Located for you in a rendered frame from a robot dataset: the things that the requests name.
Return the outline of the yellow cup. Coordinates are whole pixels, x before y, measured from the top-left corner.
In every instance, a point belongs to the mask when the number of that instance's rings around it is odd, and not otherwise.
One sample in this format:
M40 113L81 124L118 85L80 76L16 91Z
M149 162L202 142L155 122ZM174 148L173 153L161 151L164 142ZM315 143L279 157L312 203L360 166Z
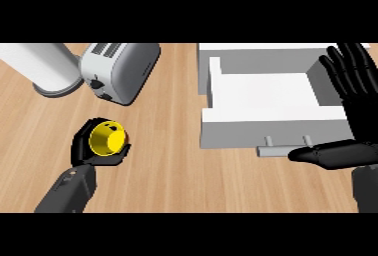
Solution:
M89 146L99 156L111 156L120 153L127 142L127 132L115 121L102 122L90 132Z

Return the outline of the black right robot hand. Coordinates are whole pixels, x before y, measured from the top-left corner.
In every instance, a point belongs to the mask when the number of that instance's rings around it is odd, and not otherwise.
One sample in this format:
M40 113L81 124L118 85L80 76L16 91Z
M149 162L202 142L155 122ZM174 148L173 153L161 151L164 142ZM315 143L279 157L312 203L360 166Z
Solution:
M360 43L329 46L319 61L340 95L353 138L298 148L288 159L326 170L378 165L378 66Z

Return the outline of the silver toaster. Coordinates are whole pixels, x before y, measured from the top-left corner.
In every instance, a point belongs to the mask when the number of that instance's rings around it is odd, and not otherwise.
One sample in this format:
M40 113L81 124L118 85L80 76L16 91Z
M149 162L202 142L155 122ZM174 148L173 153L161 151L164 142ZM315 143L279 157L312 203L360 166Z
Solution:
M95 95L123 106L137 98L161 54L158 43L92 43L80 59Z

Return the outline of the white open drawer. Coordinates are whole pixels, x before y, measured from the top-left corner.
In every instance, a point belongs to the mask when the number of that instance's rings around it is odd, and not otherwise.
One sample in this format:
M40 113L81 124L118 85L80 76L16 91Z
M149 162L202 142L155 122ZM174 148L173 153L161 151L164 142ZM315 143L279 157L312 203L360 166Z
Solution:
M303 73L226 74L217 57L210 59L208 73L204 149L297 146L351 137L340 101L317 101Z

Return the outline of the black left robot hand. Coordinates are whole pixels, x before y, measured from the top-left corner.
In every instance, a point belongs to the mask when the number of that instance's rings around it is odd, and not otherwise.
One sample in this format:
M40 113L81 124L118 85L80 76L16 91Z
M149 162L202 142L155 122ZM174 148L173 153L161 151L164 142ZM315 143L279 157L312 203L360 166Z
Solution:
M121 150L109 156L97 155L90 148L90 133L97 125L106 122L105 118L89 119L81 129L74 135L71 144L71 165L80 166L90 164L92 166L117 166L127 156L131 144L124 142Z

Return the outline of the white cabinet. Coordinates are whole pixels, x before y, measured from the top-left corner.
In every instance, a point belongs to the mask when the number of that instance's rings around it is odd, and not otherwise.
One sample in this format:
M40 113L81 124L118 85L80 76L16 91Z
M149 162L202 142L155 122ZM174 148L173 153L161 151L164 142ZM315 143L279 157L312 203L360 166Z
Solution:
M198 43L198 94L207 93L210 58L226 74L304 73L335 43Z

